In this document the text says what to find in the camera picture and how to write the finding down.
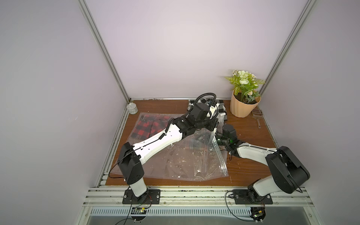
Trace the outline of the red black plaid shirt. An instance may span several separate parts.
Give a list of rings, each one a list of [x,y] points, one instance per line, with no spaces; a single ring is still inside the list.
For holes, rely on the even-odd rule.
[[[142,113],[129,138],[136,141],[146,140],[164,130],[170,119],[171,117],[165,114]]]

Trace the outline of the black white plaid shirt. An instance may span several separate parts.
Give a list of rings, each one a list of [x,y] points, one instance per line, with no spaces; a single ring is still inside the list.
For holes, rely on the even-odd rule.
[[[210,103],[211,102],[211,98],[200,98],[198,102],[202,102],[202,103]],[[194,100],[189,100],[188,101],[188,107],[187,109],[189,110],[193,105],[194,105]],[[224,121],[227,121],[227,110],[224,104],[223,100],[216,100],[215,103],[218,106],[218,118],[220,119],[221,117],[223,118]]]

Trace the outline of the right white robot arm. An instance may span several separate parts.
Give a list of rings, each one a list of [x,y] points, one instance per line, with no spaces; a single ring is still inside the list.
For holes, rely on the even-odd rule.
[[[242,142],[232,125],[223,126],[223,132],[216,133],[216,141],[237,158],[244,158],[266,165],[271,175],[248,186],[247,197],[259,202],[265,196],[283,191],[291,194],[301,192],[301,186],[310,179],[310,173],[295,154],[286,146],[265,148]]]

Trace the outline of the clear plastic vacuum bag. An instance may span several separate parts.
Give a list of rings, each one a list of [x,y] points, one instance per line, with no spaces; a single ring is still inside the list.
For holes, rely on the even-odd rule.
[[[165,115],[171,118],[180,117],[179,114]],[[141,142],[129,137],[127,142],[130,144]],[[144,177],[190,182],[203,182],[227,177],[227,153],[220,149],[213,137],[214,134],[204,128],[169,145],[143,165]]]

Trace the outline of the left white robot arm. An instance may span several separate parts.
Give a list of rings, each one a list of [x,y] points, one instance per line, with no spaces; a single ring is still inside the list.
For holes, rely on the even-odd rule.
[[[135,144],[123,144],[116,165],[134,197],[146,197],[148,193],[143,165],[161,150],[198,130],[205,128],[213,132],[218,124],[218,105],[215,101],[195,102],[184,115],[171,118],[166,128],[154,136]]]

